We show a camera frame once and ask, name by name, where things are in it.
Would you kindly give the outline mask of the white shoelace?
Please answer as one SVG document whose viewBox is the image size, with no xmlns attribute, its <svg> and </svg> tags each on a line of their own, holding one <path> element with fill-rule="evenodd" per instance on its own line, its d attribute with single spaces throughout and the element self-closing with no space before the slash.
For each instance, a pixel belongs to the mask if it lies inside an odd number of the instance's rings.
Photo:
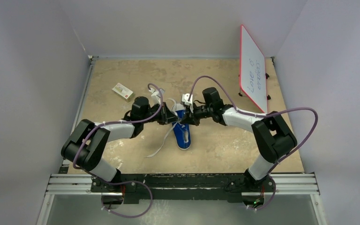
<svg viewBox="0 0 360 225">
<path fill-rule="evenodd" d="M 173 102 L 172 107 L 174 106 L 175 103 L 178 103 L 178 102 L 177 102 L 175 99 L 173 99 L 173 98 L 167 98 L 167 100 Z M 151 158 L 151 157 L 154 157 L 156 154 L 158 154 L 159 151 L 163 148 L 163 146 L 164 146 L 164 144 L 165 144 L 165 141 L 166 141 L 166 139 L 167 139 L 167 137 L 169 136 L 170 133 L 174 133 L 174 132 L 173 132 L 173 127 L 172 127 L 172 125 L 171 125 L 170 129 L 166 132 L 165 136 L 163 137 L 163 141 L 162 141 L 162 144 L 160 145 L 160 147 L 159 147 L 154 153 L 152 153 L 152 154 L 150 154 L 150 155 L 148 155 L 148 156 L 145 156 L 144 158 Z"/>
</svg>

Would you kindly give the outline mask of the blue canvas sneaker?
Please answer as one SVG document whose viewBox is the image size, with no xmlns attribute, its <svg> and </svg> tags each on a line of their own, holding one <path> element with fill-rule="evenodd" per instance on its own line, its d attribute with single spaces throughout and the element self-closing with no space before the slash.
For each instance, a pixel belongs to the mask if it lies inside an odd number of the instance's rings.
<svg viewBox="0 0 360 225">
<path fill-rule="evenodd" d="M 175 103 L 171 109 L 176 113 L 180 120 L 185 115 L 185 107 L 181 103 Z M 177 146 L 181 150 L 187 150 L 191 145 L 190 127 L 188 124 L 182 124 L 180 121 L 172 123 L 173 132 L 175 135 Z"/>
</svg>

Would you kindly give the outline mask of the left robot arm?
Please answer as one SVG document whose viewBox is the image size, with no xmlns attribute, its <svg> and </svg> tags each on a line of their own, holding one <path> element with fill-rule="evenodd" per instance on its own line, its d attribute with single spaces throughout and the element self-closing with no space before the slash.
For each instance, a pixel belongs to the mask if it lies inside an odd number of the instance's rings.
<svg viewBox="0 0 360 225">
<path fill-rule="evenodd" d="M 61 155 L 80 169 L 101 178 L 103 186 L 114 192 L 121 186 L 121 172 L 102 158 L 106 144 L 137 137 L 145 123 L 166 125 L 177 121 L 178 115 L 170 111 L 165 102 L 150 106 L 146 97 L 137 97 L 131 110 L 119 121 L 97 124 L 88 119 L 81 120 L 63 145 Z"/>
</svg>

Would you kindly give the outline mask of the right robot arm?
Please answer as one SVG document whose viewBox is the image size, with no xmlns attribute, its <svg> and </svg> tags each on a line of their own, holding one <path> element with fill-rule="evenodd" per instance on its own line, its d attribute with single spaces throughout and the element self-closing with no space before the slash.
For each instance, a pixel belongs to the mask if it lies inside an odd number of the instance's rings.
<svg viewBox="0 0 360 225">
<path fill-rule="evenodd" d="M 262 186 L 271 168 L 289 154 L 297 145 L 297 139 L 281 115 L 252 114 L 237 110 L 235 106 L 224 104 L 216 88 L 203 90 L 204 103 L 197 106 L 192 101 L 192 94 L 182 95 L 181 103 L 185 114 L 181 122 L 198 126 L 201 119 L 211 118 L 223 126 L 233 126 L 251 132 L 259 150 L 254 163 L 244 172 L 244 184 L 251 191 Z"/>
</svg>

